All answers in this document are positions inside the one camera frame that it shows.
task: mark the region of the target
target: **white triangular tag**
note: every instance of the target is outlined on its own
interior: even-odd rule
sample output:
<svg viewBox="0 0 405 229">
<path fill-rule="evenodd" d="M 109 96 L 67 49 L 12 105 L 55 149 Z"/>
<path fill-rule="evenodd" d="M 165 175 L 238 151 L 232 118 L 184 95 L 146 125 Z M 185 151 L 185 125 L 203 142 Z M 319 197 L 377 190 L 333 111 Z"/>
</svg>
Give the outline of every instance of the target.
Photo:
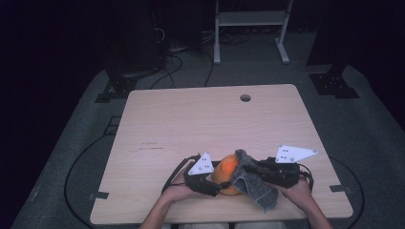
<svg viewBox="0 0 405 229">
<path fill-rule="evenodd" d="M 295 163 L 298 160 L 317 155 L 315 150 L 281 145 L 277 152 L 276 163 Z"/>
<path fill-rule="evenodd" d="M 212 172 L 214 172 L 214 166 L 212 166 L 211 157 L 209 153 L 204 153 L 188 171 L 188 175 L 210 174 Z"/>
</svg>

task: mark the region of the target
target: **person's right hand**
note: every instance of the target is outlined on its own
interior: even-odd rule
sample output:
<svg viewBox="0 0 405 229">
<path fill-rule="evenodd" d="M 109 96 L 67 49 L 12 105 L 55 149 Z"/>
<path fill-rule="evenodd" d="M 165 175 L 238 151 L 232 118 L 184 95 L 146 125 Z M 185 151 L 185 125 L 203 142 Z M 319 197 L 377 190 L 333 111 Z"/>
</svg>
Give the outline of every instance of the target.
<svg viewBox="0 0 405 229">
<path fill-rule="evenodd" d="M 288 189 L 275 184 L 270 185 L 280 190 L 286 198 L 300 209 L 304 209 L 311 202 L 315 201 L 310 193 L 310 188 L 305 177 L 301 176 L 298 183 Z"/>
</svg>

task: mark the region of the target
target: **white shelf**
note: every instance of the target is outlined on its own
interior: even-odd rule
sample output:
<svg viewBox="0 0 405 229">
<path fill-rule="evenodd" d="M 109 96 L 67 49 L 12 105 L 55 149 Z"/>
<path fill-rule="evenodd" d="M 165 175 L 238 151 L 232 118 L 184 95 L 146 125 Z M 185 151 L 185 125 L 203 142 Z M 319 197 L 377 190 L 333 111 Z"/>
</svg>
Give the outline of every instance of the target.
<svg viewBox="0 0 405 229">
<path fill-rule="evenodd" d="M 285 11 L 220 12 L 219 26 L 283 25 Z"/>
</svg>

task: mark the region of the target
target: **person's left hand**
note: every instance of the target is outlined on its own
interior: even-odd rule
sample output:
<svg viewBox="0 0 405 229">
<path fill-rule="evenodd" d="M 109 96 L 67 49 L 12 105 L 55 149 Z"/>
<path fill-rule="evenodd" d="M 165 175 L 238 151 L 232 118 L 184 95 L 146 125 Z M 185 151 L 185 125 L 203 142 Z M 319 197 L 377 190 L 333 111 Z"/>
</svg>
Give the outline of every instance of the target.
<svg viewBox="0 0 405 229">
<path fill-rule="evenodd" d="M 184 171 L 188 166 L 184 169 L 180 170 L 176 177 L 173 179 L 172 184 L 170 185 L 161 195 L 164 196 L 167 200 L 170 201 L 181 201 L 189 198 L 196 192 L 191 190 L 187 185 L 185 185 L 184 181 Z"/>
</svg>

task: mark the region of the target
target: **dark wall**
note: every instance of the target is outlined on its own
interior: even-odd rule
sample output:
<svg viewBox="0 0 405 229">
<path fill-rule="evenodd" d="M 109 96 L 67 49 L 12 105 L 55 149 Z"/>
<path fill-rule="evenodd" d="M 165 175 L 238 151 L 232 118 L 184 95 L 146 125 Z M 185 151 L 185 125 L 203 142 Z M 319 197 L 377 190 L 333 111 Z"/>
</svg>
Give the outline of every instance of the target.
<svg viewBox="0 0 405 229">
<path fill-rule="evenodd" d="M 29 196 L 101 70 L 86 1 L 1 1 L 0 228 Z"/>
</svg>

